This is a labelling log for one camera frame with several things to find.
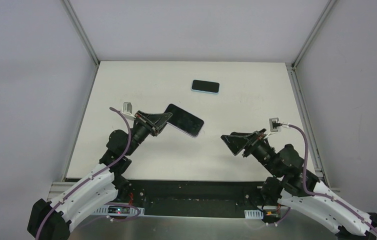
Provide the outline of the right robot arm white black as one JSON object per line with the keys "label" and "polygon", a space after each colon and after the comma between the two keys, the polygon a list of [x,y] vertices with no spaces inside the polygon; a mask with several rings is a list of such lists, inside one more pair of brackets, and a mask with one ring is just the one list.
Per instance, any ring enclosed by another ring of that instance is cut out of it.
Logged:
{"label": "right robot arm white black", "polygon": [[305,168],[306,160],[292,144],[276,152],[264,129],[232,132],[220,138],[233,155],[253,156],[271,174],[260,190],[263,203],[295,210],[321,224],[339,240],[377,238],[377,213],[364,212],[334,193]]}

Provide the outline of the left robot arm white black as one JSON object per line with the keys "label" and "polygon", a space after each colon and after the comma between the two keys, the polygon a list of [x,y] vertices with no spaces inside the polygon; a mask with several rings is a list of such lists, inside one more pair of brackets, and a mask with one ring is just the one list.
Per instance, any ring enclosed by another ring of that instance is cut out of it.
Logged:
{"label": "left robot arm white black", "polygon": [[50,200],[39,199],[32,206],[27,231],[36,240],[67,240],[74,229],[101,206],[129,196],[129,181],[122,174],[131,164],[131,155],[148,136],[156,137],[172,113],[137,111],[130,125],[121,111],[127,131],[114,130],[99,163],[69,189]]}

